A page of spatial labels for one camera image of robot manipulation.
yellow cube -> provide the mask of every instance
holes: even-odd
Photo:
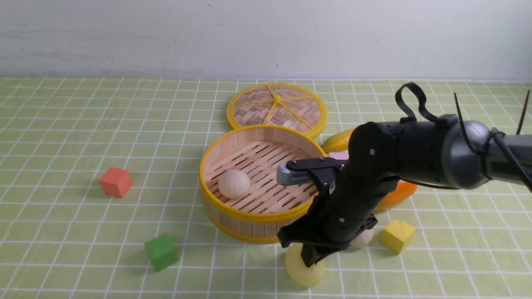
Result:
[[[400,254],[410,243],[415,228],[404,221],[394,220],[388,224],[380,236],[380,242],[395,254]]]

pink object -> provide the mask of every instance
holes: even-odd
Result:
[[[337,160],[348,160],[349,154],[347,151],[338,152],[338,153],[329,153],[329,157],[335,158]]]

bamboo steamer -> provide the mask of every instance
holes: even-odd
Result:
[[[242,90],[227,105],[231,129],[271,124],[316,139],[327,121],[327,109],[313,92],[286,83],[268,83]]]
[[[305,214],[317,193],[312,183],[287,187],[277,184],[277,166],[324,156],[315,141],[286,127],[254,125],[225,134],[209,147],[199,166],[207,216],[233,238],[277,243],[279,229]],[[234,169],[245,172],[251,185],[246,196],[230,200],[220,194],[218,179]]]

green cube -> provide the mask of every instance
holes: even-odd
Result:
[[[162,271],[179,261],[179,253],[168,234],[162,234],[149,240],[144,243],[144,247],[148,252],[155,272]]]

yellow rim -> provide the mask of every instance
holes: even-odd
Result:
[[[223,135],[222,137],[218,138],[215,142],[209,146],[207,151],[205,151],[205,154],[203,155],[203,158],[201,159],[201,163],[199,164],[199,182],[201,183],[201,187],[203,190],[203,195],[207,198],[207,200],[212,203],[218,210],[223,211],[225,214],[230,215],[231,217],[238,219],[240,221],[246,221],[246,222],[255,222],[255,223],[271,223],[271,222],[282,222],[282,221],[288,221],[297,217],[302,216],[306,211],[308,210],[310,204],[312,203],[312,200],[308,200],[305,203],[290,209],[288,211],[283,212],[277,212],[277,213],[269,213],[269,214],[257,214],[257,213],[249,213],[244,212],[241,210],[234,209],[233,207],[230,207],[226,205],[225,203],[222,203],[212,192],[210,192],[209,188],[207,188],[207,183],[205,182],[204,176],[203,176],[203,165],[205,163],[205,157],[209,155],[211,150],[214,148],[216,144],[222,141],[222,139],[225,139],[233,134],[236,134],[241,131],[245,130],[253,130],[253,129],[259,129],[259,128],[271,128],[271,129],[278,129],[278,130],[285,130],[290,131],[296,135],[299,135],[306,139],[308,142],[310,142],[317,150],[319,150],[320,154],[322,156],[326,156],[325,152],[322,150],[322,148],[312,139],[310,139],[308,136],[290,128],[281,127],[281,126],[274,126],[270,124],[256,124],[253,126],[247,126],[247,127],[240,127],[239,129],[230,131],[229,133]]]
[[[273,244],[279,242],[279,238],[277,237],[252,237],[252,236],[245,236],[238,234],[232,230],[227,229],[224,227],[221,223],[216,221],[216,219],[212,218],[211,214],[205,209],[205,214],[207,214],[207,217],[211,220],[212,224],[216,226],[218,229],[226,233],[228,236],[233,237],[237,240],[243,241],[243,242],[249,242],[249,243],[257,243],[257,244]]]
[[[280,105],[283,108],[287,109],[290,113],[292,113],[294,116],[296,116],[300,121],[302,121],[304,124],[306,124],[310,128],[303,135],[308,136],[308,137],[310,137],[312,139],[316,139],[318,136],[320,136],[321,132],[323,132],[323,130],[325,128],[325,123],[327,122],[327,108],[325,107],[325,104],[320,99],[320,97],[318,97],[315,93],[311,92],[310,90],[308,90],[306,88],[303,88],[301,86],[297,86],[297,85],[293,85],[293,84],[287,84],[287,83],[268,83],[268,84],[257,85],[257,86],[253,86],[253,87],[244,89],[240,93],[238,93],[236,96],[234,96],[229,101],[229,104],[227,105],[227,111],[226,111],[227,122],[229,123],[229,126],[231,127],[231,129],[234,130],[234,129],[242,128],[242,126],[238,123],[238,121],[235,119],[235,116],[233,114],[233,107],[235,107],[235,106],[252,105],[252,104],[260,104],[260,103],[273,103],[272,108],[270,108],[270,111],[268,112],[268,115],[265,118],[265,119],[268,119],[268,116],[270,115],[270,112],[273,110],[273,107],[275,107],[275,105],[276,105],[276,103],[274,103],[273,100],[271,100],[271,101],[260,101],[260,102],[249,102],[249,103],[245,103],[245,104],[235,104],[235,102],[244,93],[246,93],[246,92],[248,92],[250,90],[261,88],[261,87],[266,87],[273,94],[273,91],[270,88],[270,86],[286,86],[286,87],[295,88],[295,89],[298,89],[298,90],[300,90],[300,91],[302,91],[304,93],[307,93],[309,96],[306,96],[306,97],[293,97],[293,98],[290,98],[290,99],[283,99],[281,101]],[[316,123],[316,125],[314,127],[311,126],[309,123],[307,123],[307,121],[305,121],[303,118],[301,118],[301,116],[299,114],[295,113],[290,108],[288,108],[285,104],[282,103],[284,101],[291,100],[291,99],[309,98],[309,97],[313,98],[316,101],[316,103],[318,104],[318,106],[320,107],[320,119],[318,120],[318,123]]]

